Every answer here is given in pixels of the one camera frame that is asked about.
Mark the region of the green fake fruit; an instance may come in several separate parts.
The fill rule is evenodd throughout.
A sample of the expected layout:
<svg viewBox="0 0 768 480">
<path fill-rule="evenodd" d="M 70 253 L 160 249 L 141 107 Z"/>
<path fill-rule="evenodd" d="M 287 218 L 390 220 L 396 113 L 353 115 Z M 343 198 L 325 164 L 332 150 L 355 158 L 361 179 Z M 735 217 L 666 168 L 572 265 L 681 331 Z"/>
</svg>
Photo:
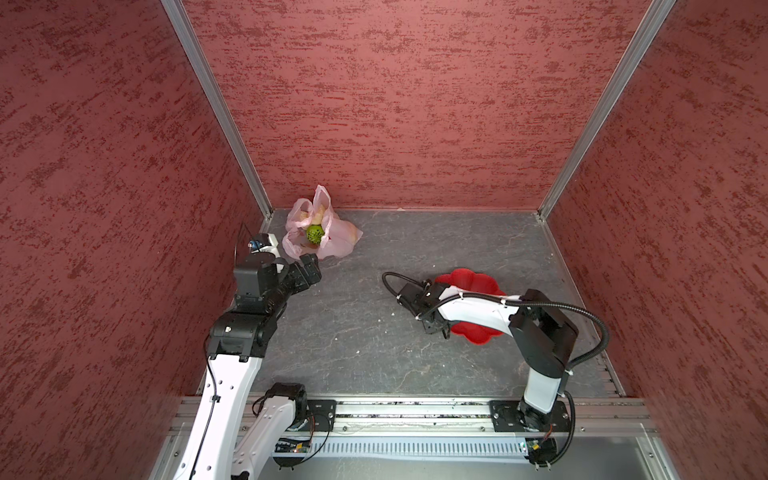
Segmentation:
<svg viewBox="0 0 768 480">
<path fill-rule="evenodd" d="M 305 238 L 313 247 L 319 247 L 326 233 L 320 224 L 309 225 L 305 230 Z"/>
</svg>

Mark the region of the red flower-shaped plastic bowl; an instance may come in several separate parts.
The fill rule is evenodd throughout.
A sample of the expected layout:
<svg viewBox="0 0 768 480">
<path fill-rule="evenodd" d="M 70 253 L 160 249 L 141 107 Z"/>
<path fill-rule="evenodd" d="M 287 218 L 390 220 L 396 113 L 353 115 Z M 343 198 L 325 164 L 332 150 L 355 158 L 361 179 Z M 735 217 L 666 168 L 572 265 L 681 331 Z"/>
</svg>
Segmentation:
<svg viewBox="0 0 768 480">
<path fill-rule="evenodd" d="M 482 293 L 491 296 L 504 296 L 496 280 L 483 273 L 476 273 L 466 268 L 455 269 L 450 274 L 443 274 L 435 279 L 436 283 L 445 283 L 445 290 L 440 299 L 454 295 L 453 288 L 464 293 Z M 464 296 L 439 308 L 439 313 L 452 322 L 451 332 L 465 337 L 476 345 L 488 343 L 492 337 L 507 335 L 511 332 L 508 322 L 499 312 L 500 305 L 477 298 Z"/>
</svg>

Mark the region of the pink plastic bag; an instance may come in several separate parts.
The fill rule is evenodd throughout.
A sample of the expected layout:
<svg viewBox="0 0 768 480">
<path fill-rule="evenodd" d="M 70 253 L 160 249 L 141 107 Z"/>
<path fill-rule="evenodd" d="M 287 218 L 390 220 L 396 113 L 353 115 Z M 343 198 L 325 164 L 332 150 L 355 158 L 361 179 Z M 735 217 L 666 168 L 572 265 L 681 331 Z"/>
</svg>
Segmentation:
<svg viewBox="0 0 768 480">
<path fill-rule="evenodd" d="M 328 190 L 318 185 L 314 198 L 298 199 L 287 215 L 282 239 L 285 253 L 299 259 L 315 254 L 320 260 L 352 253 L 363 232 L 335 212 Z"/>
</svg>

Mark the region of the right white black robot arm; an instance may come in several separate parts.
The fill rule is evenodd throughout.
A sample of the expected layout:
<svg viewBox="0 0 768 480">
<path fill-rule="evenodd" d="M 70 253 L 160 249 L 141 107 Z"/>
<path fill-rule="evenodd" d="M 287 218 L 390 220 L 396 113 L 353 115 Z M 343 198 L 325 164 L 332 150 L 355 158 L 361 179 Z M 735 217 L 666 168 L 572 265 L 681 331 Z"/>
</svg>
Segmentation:
<svg viewBox="0 0 768 480">
<path fill-rule="evenodd" d="M 528 431 L 549 428 L 557 397 L 572 374 L 570 356 L 578 328 L 546 296 L 470 292 L 447 283 L 406 283 L 393 293 L 398 304 L 429 333 L 445 337 L 453 326 L 485 327 L 514 339 L 529 368 L 516 422 Z"/>
</svg>

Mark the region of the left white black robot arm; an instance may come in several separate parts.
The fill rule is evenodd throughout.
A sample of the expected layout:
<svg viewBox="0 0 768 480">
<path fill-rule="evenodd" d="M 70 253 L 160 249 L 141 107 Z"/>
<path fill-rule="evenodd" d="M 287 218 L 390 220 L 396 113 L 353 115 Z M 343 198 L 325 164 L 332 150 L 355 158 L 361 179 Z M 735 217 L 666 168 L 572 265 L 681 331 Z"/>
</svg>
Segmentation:
<svg viewBox="0 0 768 480">
<path fill-rule="evenodd" d="M 269 247 L 250 253 L 233 274 L 234 305 L 216 320 L 204 346 L 202 398 L 177 479 L 255 479 L 284 433 L 307 418 L 304 386 L 277 383 L 258 401 L 253 425 L 240 431 L 252 385 L 288 300 L 322 278 L 317 256 L 288 262 Z"/>
</svg>

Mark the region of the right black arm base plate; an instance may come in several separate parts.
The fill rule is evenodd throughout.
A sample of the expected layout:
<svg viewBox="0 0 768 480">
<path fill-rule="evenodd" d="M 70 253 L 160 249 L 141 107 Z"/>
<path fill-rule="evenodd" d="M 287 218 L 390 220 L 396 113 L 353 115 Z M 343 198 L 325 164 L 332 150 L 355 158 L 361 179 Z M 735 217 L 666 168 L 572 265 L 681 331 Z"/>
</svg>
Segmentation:
<svg viewBox="0 0 768 480">
<path fill-rule="evenodd" d="M 523 405 L 519 400 L 491 400 L 488 403 L 495 432 L 566 433 L 571 427 L 567 405 L 556 401 L 549 413 Z"/>
</svg>

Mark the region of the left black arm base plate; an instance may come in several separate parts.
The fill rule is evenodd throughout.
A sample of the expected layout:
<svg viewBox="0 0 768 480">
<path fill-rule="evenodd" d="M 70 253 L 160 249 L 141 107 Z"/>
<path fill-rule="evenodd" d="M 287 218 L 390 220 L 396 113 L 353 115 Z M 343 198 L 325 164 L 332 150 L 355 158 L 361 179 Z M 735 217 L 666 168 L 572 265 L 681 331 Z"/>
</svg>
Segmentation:
<svg viewBox="0 0 768 480">
<path fill-rule="evenodd" d="M 288 432 L 328 432 L 334 428 L 338 402 L 329 399 L 308 399 L 297 404 L 294 423 Z"/>
</svg>

